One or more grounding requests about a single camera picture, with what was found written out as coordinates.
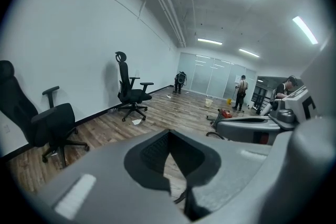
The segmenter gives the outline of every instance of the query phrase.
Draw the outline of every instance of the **chair base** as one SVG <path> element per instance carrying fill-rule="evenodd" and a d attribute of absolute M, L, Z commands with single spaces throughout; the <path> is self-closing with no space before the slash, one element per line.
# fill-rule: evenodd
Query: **chair base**
<path fill-rule="evenodd" d="M 76 128 L 74 128 L 73 130 L 71 130 L 70 133 L 75 132 L 76 134 L 78 133 L 78 130 Z M 89 151 L 90 147 L 88 146 L 87 143 L 85 142 L 76 142 L 76 141 L 71 141 L 71 140 L 61 140 L 58 141 L 56 144 L 50 145 L 50 148 L 48 148 L 43 154 L 42 154 L 42 161 L 44 163 L 48 162 L 47 156 L 56 151 L 57 149 L 59 149 L 60 152 L 60 159 L 62 162 L 62 168 L 67 167 L 67 163 L 65 160 L 65 152 L 64 152 L 64 147 L 66 145 L 71 145 L 71 146 L 84 146 L 85 147 L 85 151 Z"/>
<path fill-rule="evenodd" d="M 144 121 L 146 120 L 146 115 L 143 114 L 139 109 L 145 109 L 145 111 L 147 111 L 147 109 L 148 109 L 147 106 L 139 106 L 136 103 L 131 103 L 128 106 L 122 106 L 122 107 L 118 108 L 118 111 L 120 111 L 121 109 L 128 109 L 128 112 L 122 118 L 122 121 L 125 121 L 126 118 L 129 116 L 129 114 L 131 114 L 133 111 L 138 112 L 140 115 L 142 115 L 142 120 L 144 120 Z"/>

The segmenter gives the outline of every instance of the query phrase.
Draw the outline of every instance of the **glass wall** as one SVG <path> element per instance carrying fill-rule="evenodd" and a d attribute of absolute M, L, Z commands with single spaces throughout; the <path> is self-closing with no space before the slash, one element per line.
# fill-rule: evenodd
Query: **glass wall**
<path fill-rule="evenodd" d="M 211 79 L 206 94 L 222 98 L 229 77 L 230 63 L 215 59 Z"/>
<path fill-rule="evenodd" d="M 214 58 L 196 55 L 195 72 L 190 88 L 192 91 L 206 93 L 213 65 Z"/>
<path fill-rule="evenodd" d="M 245 103 L 251 100 L 257 79 L 255 71 L 234 63 L 185 53 L 180 55 L 179 71 L 187 75 L 187 85 L 183 89 L 234 100 L 237 95 L 236 84 L 245 75 L 248 82 Z"/>

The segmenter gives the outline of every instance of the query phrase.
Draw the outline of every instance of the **ceiling light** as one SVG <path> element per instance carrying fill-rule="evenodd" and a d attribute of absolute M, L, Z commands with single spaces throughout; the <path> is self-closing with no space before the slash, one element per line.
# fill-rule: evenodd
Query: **ceiling light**
<path fill-rule="evenodd" d="M 247 50 L 243 50 L 243 49 L 239 49 L 239 50 L 242 51 L 242 52 L 245 52 L 246 54 L 251 54 L 251 55 L 253 55 L 253 56 L 255 56 L 255 57 L 259 57 L 258 55 L 253 54 L 252 52 L 249 52 L 249 51 L 247 51 Z"/>
<path fill-rule="evenodd" d="M 203 39 L 203 38 L 199 38 L 198 41 L 203 41 L 203 42 L 213 43 L 213 44 L 217 44 L 217 45 L 221 45 L 221 44 L 223 44 L 223 43 L 221 43 L 221 42 L 216 42 L 216 41 L 207 40 L 207 39 Z"/>
<path fill-rule="evenodd" d="M 308 28 L 308 26 L 304 23 L 304 21 L 299 17 L 295 17 L 293 19 L 294 23 L 296 23 L 301 30 L 305 33 L 305 35 L 309 38 L 310 42 L 313 44 L 317 44 L 317 40 L 315 38 L 315 36 L 313 35 L 313 33 L 310 31 L 310 29 Z"/>
<path fill-rule="evenodd" d="M 210 57 L 205 57 L 205 56 L 201 56 L 201 55 L 196 55 L 196 56 L 210 59 Z"/>

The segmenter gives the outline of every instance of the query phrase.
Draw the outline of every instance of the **yellow object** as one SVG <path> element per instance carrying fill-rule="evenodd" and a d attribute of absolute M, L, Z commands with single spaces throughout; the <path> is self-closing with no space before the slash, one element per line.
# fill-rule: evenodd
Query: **yellow object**
<path fill-rule="evenodd" d="M 211 106 L 211 104 L 212 104 L 212 100 L 210 100 L 210 99 L 205 99 L 205 106 L 207 107 L 207 108 L 209 108 L 210 106 Z"/>

